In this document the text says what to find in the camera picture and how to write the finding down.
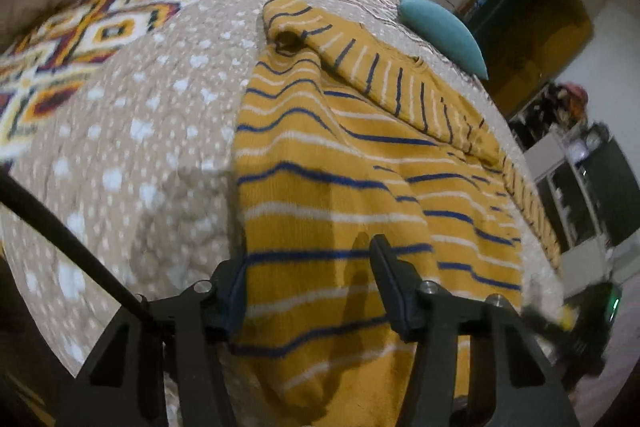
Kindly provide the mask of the yellow striped knit sweater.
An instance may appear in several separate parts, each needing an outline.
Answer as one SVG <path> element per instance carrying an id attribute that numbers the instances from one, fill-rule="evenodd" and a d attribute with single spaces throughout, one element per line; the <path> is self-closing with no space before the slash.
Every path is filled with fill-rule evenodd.
<path id="1" fill-rule="evenodd" d="M 390 328 L 382 234 L 454 295 L 522 301 L 524 236 L 560 246 L 487 120 L 417 56 L 306 0 L 267 0 L 233 169 L 247 312 L 231 351 L 283 426 L 389 426 L 412 350 Z"/>

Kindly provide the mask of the pile of clothes on rack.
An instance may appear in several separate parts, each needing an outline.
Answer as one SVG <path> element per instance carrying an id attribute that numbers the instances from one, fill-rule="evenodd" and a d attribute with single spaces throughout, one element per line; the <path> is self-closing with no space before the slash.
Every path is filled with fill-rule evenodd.
<path id="1" fill-rule="evenodd" d="M 580 84 L 549 82 L 509 120 L 510 130 L 518 145 L 529 150 L 554 127 L 566 133 L 582 124 L 588 102 L 589 95 Z"/>

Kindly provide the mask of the grey tv cabinet shelf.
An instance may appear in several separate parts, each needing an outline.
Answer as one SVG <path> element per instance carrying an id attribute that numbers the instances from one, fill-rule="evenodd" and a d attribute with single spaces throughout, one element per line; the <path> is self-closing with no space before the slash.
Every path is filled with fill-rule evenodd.
<path id="1" fill-rule="evenodd" d="M 524 156 L 560 244 L 564 296 L 608 280 L 612 272 L 608 233 L 586 173 L 570 155 L 565 136 L 553 128 Z"/>

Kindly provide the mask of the black television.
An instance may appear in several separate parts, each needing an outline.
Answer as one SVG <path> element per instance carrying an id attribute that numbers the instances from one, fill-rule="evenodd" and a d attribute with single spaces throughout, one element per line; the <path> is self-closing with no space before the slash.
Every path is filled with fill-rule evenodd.
<path id="1" fill-rule="evenodd" d="M 639 183 L 614 138 L 601 141 L 579 163 L 601 225 L 613 246 L 639 228 Z"/>

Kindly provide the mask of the beige dotted quilt bedspread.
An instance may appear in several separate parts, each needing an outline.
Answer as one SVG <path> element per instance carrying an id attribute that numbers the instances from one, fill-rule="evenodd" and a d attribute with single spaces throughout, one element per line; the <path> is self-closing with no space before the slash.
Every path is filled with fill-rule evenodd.
<path id="1" fill-rule="evenodd" d="M 231 255 L 246 260 L 233 143 L 243 96 L 267 44 L 266 1 L 201 0 L 124 46 L 37 132 L 13 167 L 17 181 L 130 291 L 170 297 Z M 420 57 L 487 120 L 533 187 L 489 98 L 397 23 L 392 0 L 306 1 Z M 559 260 L 525 234 L 517 306 L 535 303 L 559 315 Z M 231 346 L 224 365 L 241 424 L 283 426 Z"/>

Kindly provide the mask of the colourful geometric patterned blanket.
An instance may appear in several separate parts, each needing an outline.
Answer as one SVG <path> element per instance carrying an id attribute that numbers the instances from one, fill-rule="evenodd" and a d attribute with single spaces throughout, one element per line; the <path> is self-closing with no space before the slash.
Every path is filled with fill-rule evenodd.
<path id="1" fill-rule="evenodd" d="M 1 53 L 1 170 L 117 51 L 200 0 L 80 0 Z"/>

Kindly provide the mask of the brown wooden door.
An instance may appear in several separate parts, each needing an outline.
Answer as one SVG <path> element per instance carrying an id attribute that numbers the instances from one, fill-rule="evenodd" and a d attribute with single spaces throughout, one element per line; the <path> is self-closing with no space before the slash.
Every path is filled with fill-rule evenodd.
<path id="1" fill-rule="evenodd" d="M 482 51 L 483 86 L 512 117 L 552 80 L 593 34 L 580 0 L 473 0 L 459 13 Z"/>

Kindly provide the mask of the teal cushion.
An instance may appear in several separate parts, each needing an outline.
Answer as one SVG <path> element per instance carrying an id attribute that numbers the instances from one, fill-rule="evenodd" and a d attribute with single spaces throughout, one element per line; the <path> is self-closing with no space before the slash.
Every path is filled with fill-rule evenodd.
<path id="1" fill-rule="evenodd" d="M 398 18 L 467 74 L 488 79 L 480 46 L 454 13 L 431 0 L 399 0 Z"/>

